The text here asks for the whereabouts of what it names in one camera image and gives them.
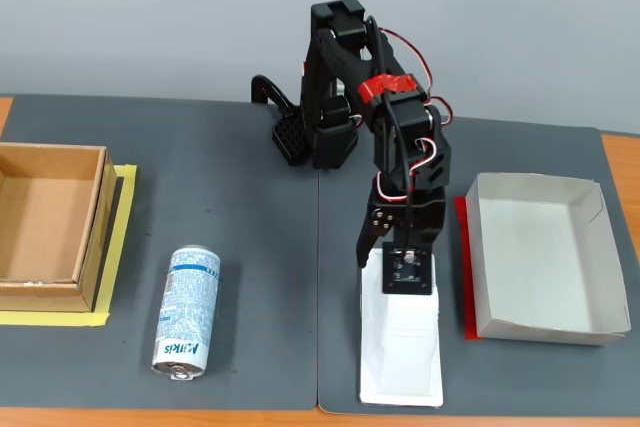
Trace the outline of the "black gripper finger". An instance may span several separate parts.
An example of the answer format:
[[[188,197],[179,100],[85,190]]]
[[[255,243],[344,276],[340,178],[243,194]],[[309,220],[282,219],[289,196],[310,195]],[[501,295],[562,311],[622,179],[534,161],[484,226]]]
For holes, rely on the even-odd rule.
[[[380,237],[385,237],[394,227],[396,207],[392,203],[370,199],[363,225],[356,243],[356,259],[359,268],[367,264],[369,253]]]

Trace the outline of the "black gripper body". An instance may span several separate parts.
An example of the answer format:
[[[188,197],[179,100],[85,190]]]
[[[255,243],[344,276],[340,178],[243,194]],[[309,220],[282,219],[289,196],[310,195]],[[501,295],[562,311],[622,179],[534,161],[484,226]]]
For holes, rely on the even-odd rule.
[[[372,187],[370,199],[388,202],[382,199],[375,186]],[[445,220],[446,190],[444,187],[431,191],[418,191],[413,196],[409,227],[406,226],[405,220],[407,213],[405,202],[388,203],[392,203],[396,207],[396,220],[394,227],[389,232],[393,234],[393,241],[396,244],[414,248],[419,244],[433,244],[435,242],[443,229]]]

